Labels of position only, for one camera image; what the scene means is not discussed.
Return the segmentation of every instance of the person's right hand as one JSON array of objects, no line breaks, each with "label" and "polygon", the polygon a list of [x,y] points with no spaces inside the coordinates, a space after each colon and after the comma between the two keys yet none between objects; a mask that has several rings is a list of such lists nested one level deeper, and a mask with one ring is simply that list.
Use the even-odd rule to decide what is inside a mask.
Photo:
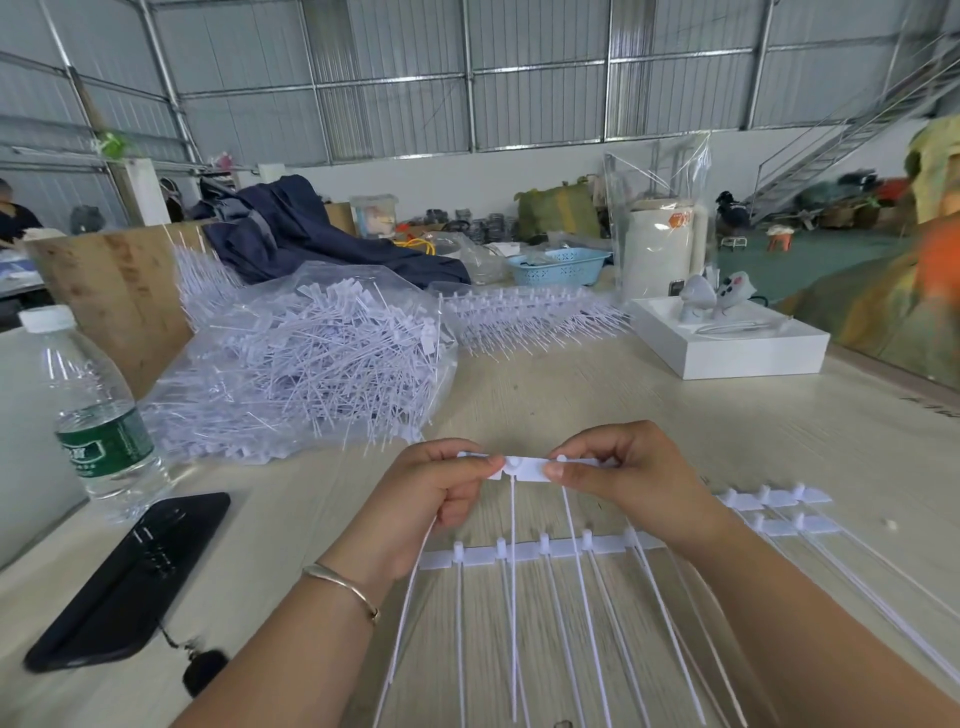
[{"label": "person's right hand", "polygon": [[601,425],[574,435],[549,457],[611,457],[619,468],[548,463],[555,483],[612,501],[630,522],[681,554],[709,544],[736,517],[712,496],[680,450],[650,421]]}]

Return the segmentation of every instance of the gold bangle bracelet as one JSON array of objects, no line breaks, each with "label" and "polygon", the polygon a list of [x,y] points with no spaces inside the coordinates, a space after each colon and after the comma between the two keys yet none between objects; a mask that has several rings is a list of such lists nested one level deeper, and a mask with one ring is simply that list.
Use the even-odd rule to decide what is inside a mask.
[{"label": "gold bangle bracelet", "polygon": [[372,624],[376,624],[380,619],[380,610],[373,606],[372,602],[367,599],[363,592],[349,579],[345,579],[339,573],[333,569],[328,569],[323,564],[310,564],[309,566],[303,567],[303,573],[306,576],[312,576],[315,579],[322,579],[323,581],[329,581],[338,586],[344,587],[345,589],[351,590],[354,594],[360,597],[360,601],[366,605],[367,610],[370,612],[370,621]]}]

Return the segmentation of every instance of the navy blue cloth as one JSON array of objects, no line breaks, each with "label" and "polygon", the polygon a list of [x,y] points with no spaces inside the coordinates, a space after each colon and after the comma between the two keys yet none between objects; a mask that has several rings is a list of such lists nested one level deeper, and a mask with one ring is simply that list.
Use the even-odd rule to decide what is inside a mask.
[{"label": "navy blue cloth", "polygon": [[[256,214],[210,223],[203,230],[220,259],[246,283],[288,276],[306,260],[383,265],[420,288],[435,281],[470,283],[459,260],[398,248],[389,240],[356,238],[334,228],[323,201],[300,175],[244,187],[233,197]],[[263,221],[273,240],[264,234]]]}]

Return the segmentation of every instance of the white bottle cap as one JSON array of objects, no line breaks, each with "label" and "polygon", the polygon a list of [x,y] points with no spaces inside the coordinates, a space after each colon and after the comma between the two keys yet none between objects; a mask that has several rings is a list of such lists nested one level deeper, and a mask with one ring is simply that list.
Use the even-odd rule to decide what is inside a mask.
[{"label": "white bottle cap", "polygon": [[30,333],[50,333],[65,328],[76,328],[77,319],[67,305],[45,305],[20,311],[20,323]]}]

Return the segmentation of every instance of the white box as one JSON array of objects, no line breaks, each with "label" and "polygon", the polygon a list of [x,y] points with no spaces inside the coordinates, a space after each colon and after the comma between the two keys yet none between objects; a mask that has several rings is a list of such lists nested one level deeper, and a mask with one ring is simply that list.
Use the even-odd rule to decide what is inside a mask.
[{"label": "white box", "polygon": [[[680,324],[683,302],[676,296],[634,299],[626,308],[637,335],[683,379],[731,376],[812,375],[820,372],[830,335],[752,302],[709,314],[696,324]],[[733,334],[750,338],[709,338],[694,331],[736,321],[782,322],[779,330]]]}]

